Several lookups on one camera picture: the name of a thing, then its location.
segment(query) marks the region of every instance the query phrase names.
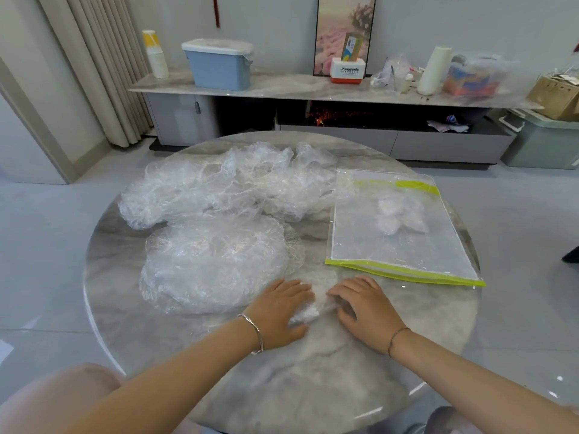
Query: flower painting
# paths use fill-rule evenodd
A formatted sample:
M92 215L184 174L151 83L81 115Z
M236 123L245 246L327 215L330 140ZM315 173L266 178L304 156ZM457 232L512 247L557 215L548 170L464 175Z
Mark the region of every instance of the flower painting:
M372 32L375 0L319 0L315 33L314 75L329 76L332 58L342 56L349 32L364 37L358 58L366 61Z

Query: white wall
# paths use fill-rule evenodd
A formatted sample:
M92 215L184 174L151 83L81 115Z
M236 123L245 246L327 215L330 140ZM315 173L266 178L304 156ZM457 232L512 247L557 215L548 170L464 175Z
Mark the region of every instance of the white wall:
M0 57L69 160L105 135L38 0L0 0Z
M12 181L66 184L36 140L0 95L0 169Z
M157 30L173 68L188 67L182 42L228 37L254 43L258 65L312 72L317 0L218 0L221 29L212 0L128 1L137 29ZM447 45L518 59L511 84L529 86L540 72L573 60L577 14L579 0L377 0L368 72L400 52L424 66L436 45Z

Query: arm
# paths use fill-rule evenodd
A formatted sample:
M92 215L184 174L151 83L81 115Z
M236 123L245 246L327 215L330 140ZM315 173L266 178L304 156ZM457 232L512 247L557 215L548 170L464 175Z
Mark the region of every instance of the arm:
M356 318L338 309L342 324L372 349L388 353L404 322L370 277L343 280L328 291L348 301ZM485 434L579 432L567 408L489 372L410 330L396 335L392 358L421 377Z
M265 350L306 334L308 326L289 329L288 322L298 307L314 299L310 288L299 280L278 280L244 311L259 328ZM117 389L65 432L169 434L217 381L258 349L255 328L241 317L230 321Z

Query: cardboard box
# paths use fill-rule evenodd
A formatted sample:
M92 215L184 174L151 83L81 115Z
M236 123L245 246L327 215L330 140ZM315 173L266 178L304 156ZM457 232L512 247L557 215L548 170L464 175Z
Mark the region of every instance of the cardboard box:
M579 121L579 86L571 82L541 76L527 99L543 105L538 113L554 120Z

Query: yellow-green trim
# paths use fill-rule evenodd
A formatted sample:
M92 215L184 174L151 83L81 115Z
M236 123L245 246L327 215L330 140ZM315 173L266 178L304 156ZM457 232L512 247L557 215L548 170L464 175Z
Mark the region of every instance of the yellow-green trim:
M354 181L354 184L356 184L357 186L360 186L362 184L388 184L390 186L396 185L396 187L401 187L403 189L423 190L429 193L433 193L437 196L440 196L440 191L438 190L437 186L433 186L431 184L427 184L422 181L412 181L412 180L387 181L381 179L361 179L358 181Z
M327 265L337 265L352 269L360 269L362 271L370 272L371 274L382 275L383 277L391 277L399 280L406 280L408 282L435 283L442 285L486 286L486 283L483 280L466 279L453 275L438 274L437 272L430 271L419 271L417 269L389 265L381 262L373 262L371 260L326 259L325 263ZM389 269L390 271L403 272L409 275L392 274L390 272L379 271L378 269L368 269L362 265L377 267L381 269Z

